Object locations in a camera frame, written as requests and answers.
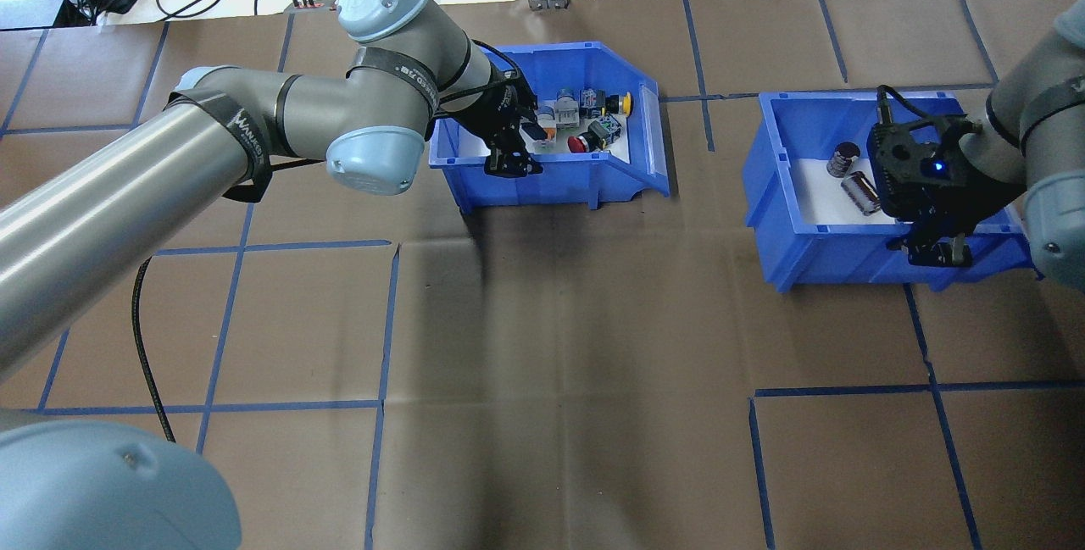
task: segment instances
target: blue storage bin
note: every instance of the blue storage bin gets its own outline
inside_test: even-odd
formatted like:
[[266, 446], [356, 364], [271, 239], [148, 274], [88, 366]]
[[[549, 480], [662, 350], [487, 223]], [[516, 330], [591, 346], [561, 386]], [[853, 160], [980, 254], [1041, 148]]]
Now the blue storage bin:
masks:
[[[763, 93], [764, 120], [742, 169], [749, 213], [765, 281], [778, 292], [795, 283], [929, 283], [934, 291], [954, 282], [975, 282], [1004, 269], [1031, 267], [1029, 243], [1013, 207], [976, 227], [968, 238], [975, 264], [945, 269], [908, 264], [903, 250], [886, 250], [907, 226], [885, 218], [878, 225], [807, 221], [814, 215], [806, 178], [810, 164], [825, 162], [841, 141], [855, 141], [866, 159], [867, 133], [877, 121], [872, 93]], [[908, 93], [909, 101], [931, 114], [961, 114], [960, 103], [944, 91]], [[911, 116], [893, 103], [897, 120]], [[923, 141], [923, 130], [915, 132]], [[933, 140], [933, 129], [926, 133]]]
[[660, 120], [660, 91], [653, 79], [614, 54], [599, 41], [569, 44], [533, 44], [500, 48], [515, 60], [539, 101], [557, 99], [558, 91], [592, 87], [609, 94], [633, 94], [633, 113], [625, 138], [629, 161], [609, 152], [535, 153], [542, 172], [519, 179], [497, 178], [483, 171], [485, 156], [461, 156], [460, 138], [470, 137], [454, 120], [441, 120], [430, 141], [430, 168], [441, 168], [460, 213], [497, 205], [551, 205], [551, 203], [625, 202], [654, 188], [671, 194], [667, 161]]

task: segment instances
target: blue tape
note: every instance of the blue tape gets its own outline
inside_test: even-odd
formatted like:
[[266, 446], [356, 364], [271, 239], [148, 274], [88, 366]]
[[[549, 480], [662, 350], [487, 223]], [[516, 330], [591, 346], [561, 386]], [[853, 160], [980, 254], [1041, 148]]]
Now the blue tape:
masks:
[[61, 369], [61, 358], [64, 357], [64, 347], [67, 346], [68, 334], [71, 334], [71, 330], [65, 330], [61, 334], [60, 342], [56, 343], [56, 354], [53, 355], [53, 363], [49, 367], [49, 375], [46, 376], [46, 386], [41, 389], [41, 399], [38, 400], [38, 411], [46, 410], [46, 402], [49, 401], [49, 394], [53, 391], [56, 372]]
[[765, 547], [776, 550], [773, 515], [768, 508], [768, 483], [765, 479], [765, 458], [761, 452], [761, 431], [757, 429], [757, 410], [750, 400], [750, 439], [753, 443], [753, 466], [757, 473], [757, 493], [761, 496], [761, 519], [765, 527]]
[[392, 369], [392, 327], [396, 318], [396, 291], [399, 285], [399, 250], [392, 257], [388, 277], [388, 304], [384, 315], [384, 358], [381, 361], [381, 388], [378, 393], [376, 426], [373, 430], [373, 456], [369, 463], [369, 500], [366, 507], [366, 550], [373, 550], [373, 526], [376, 524], [376, 488], [381, 470], [381, 447], [384, 445], [384, 402], [388, 397], [388, 373]]
[[14, 99], [11, 99], [11, 106], [8, 108], [8, 114], [3, 118], [3, 124], [0, 124], [0, 133], [11, 133], [9, 126], [11, 126], [12, 117], [15, 116], [15, 108], [18, 106], [18, 102], [23, 100], [23, 93], [26, 91], [26, 84], [30, 81], [30, 74], [34, 72], [34, 67], [38, 64], [38, 56], [41, 56], [41, 49], [46, 44], [46, 39], [49, 37], [49, 29], [44, 29], [41, 33], [41, 37], [38, 37], [38, 44], [34, 47], [34, 52], [30, 54], [30, 61], [26, 64], [26, 72], [23, 72], [23, 80], [20, 81], [17, 89], [15, 89]]
[[931, 391], [930, 385], [869, 385], [855, 387], [780, 387], [757, 389], [755, 397], [813, 397], [813, 396], [866, 396], [893, 394], [921, 394]]
[[151, 82], [154, 81], [154, 73], [158, 71], [158, 63], [162, 60], [163, 49], [166, 48], [166, 37], [169, 36], [169, 22], [162, 26], [162, 36], [158, 37], [158, 48], [154, 51], [154, 59], [151, 60], [151, 71], [146, 74], [143, 82], [143, 91], [139, 95], [139, 103], [136, 105], [136, 116], [132, 117], [132, 128], [139, 126], [140, 114], [143, 114], [143, 106], [146, 105], [146, 95], [151, 94]]
[[293, 252], [294, 250], [347, 250], [352, 247], [385, 247], [391, 241], [277, 242], [270, 245], [247, 245], [246, 252]]
[[290, 39], [294, 34], [294, 13], [286, 17], [286, 34], [282, 39], [282, 52], [279, 52], [279, 73], [286, 68], [286, 52], [290, 52]]
[[844, 63], [844, 52], [841, 52], [840, 40], [837, 37], [837, 28], [832, 25], [832, 16], [829, 14], [829, 4], [825, 0], [817, 0], [821, 5], [821, 16], [825, 17], [826, 28], [829, 29], [829, 41], [832, 43], [832, 52], [837, 55], [837, 67], [840, 67], [840, 76], [847, 84], [847, 64]]
[[991, 76], [991, 81], [998, 82], [998, 72], [995, 71], [995, 64], [991, 60], [987, 47], [983, 43], [983, 37], [980, 37], [980, 28], [978, 28], [975, 20], [972, 17], [972, 10], [968, 7], [968, 0], [960, 0], [960, 9], [965, 12], [965, 22], [968, 22], [969, 31], [972, 31], [972, 39], [975, 40], [976, 48], [980, 48], [980, 55], [983, 56], [983, 63], [987, 66], [987, 74]]
[[218, 345], [215, 348], [215, 361], [212, 363], [210, 380], [207, 382], [207, 398], [204, 400], [203, 419], [200, 422], [200, 436], [196, 439], [196, 452], [203, 455], [204, 443], [207, 440], [207, 423], [210, 421], [212, 405], [215, 402], [215, 389], [218, 386], [218, 373], [222, 366], [222, 353], [226, 350], [226, 337], [230, 331], [230, 319], [233, 316], [233, 303], [238, 296], [238, 283], [241, 281], [241, 264], [244, 263], [245, 244], [248, 242], [248, 229], [253, 225], [253, 207], [248, 203], [245, 210], [245, 222], [241, 228], [241, 241], [238, 244], [238, 257], [233, 263], [233, 276], [230, 279], [230, 292], [226, 296], [226, 310], [222, 314], [222, 327], [218, 331]]
[[686, 26], [689, 27], [689, 41], [693, 48], [693, 66], [697, 67], [697, 87], [701, 95], [706, 94], [704, 87], [704, 67], [701, 66], [701, 47], [697, 43], [697, 28], [693, 25], [693, 9], [689, 5], [689, 0], [681, 0], [681, 5], [686, 9]]
[[919, 307], [916, 306], [916, 296], [911, 291], [910, 284], [904, 284], [904, 296], [908, 302], [911, 325], [916, 331], [919, 351], [923, 356], [923, 366], [927, 366], [927, 374], [931, 381], [931, 396], [933, 396], [934, 400], [934, 410], [937, 411], [939, 425], [942, 427], [942, 439], [946, 445], [946, 455], [949, 457], [949, 469], [953, 470], [954, 484], [957, 485], [957, 497], [960, 499], [960, 509], [965, 512], [965, 524], [968, 526], [968, 536], [972, 539], [973, 550], [983, 550], [983, 543], [980, 541], [980, 529], [975, 524], [975, 515], [972, 513], [972, 500], [968, 497], [968, 488], [965, 485], [965, 473], [961, 472], [960, 461], [957, 459], [957, 446], [953, 442], [953, 433], [949, 430], [949, 418], [946, 417], [945, 404], [942, 404], [937, 375], [934, 373], [934, 364], [930, 359], [927, 336], [923, 333], [923, 324], [919, 319]]

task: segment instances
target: capacitor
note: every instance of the capacitor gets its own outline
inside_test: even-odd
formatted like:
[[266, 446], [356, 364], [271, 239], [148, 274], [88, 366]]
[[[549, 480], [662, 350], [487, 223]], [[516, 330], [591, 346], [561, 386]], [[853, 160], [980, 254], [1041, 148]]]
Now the capacitor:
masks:
[[867, 176], [863, 175], [863, 171], [855, 171], [846, 176], [844, 180], [841, 180], [840, 188], [844, 188], [848, 197], [864, 215], [875, 215], [881, 210], [878, 193]]
[[859, 159], [859, 145], [852, 143], [852, 141], [844, 141], [844, 143], [837, 145], [832, 152], [832, 158], [829, 159], [825, 168], [830, 176], [843, 178], [857, 159]]

